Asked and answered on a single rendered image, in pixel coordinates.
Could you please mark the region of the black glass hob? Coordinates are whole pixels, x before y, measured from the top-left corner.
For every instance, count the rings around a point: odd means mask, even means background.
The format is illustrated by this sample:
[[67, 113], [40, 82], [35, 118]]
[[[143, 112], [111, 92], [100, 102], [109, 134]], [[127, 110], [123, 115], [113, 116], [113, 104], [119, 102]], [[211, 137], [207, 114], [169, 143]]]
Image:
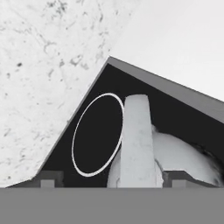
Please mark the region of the black glass hob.
[[147, 95], [157, 131], [210, 154], [224, 172], [224, 102], [109, 58], [38, 173], [63, 171], [63, 187], [107, 187], [130, 95]]

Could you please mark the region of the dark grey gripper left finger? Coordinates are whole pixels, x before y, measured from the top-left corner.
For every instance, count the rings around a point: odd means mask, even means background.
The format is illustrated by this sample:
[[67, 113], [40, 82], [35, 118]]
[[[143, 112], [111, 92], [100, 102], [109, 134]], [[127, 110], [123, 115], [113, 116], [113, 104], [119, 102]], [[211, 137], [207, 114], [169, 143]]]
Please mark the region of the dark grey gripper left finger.
[[34, 178], [10, 185], [10, 188], [63, 187], [63, 171], [40, 171]]

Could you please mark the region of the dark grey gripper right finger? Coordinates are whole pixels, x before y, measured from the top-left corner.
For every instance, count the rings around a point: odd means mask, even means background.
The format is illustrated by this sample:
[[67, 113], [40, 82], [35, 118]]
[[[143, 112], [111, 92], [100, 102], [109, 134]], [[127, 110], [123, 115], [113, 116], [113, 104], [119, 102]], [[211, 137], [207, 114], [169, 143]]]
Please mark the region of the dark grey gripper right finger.
[[195, 179], [185, 171], [163, 171], [162, 178], [166, 188], [217, 188], [217, 185]]

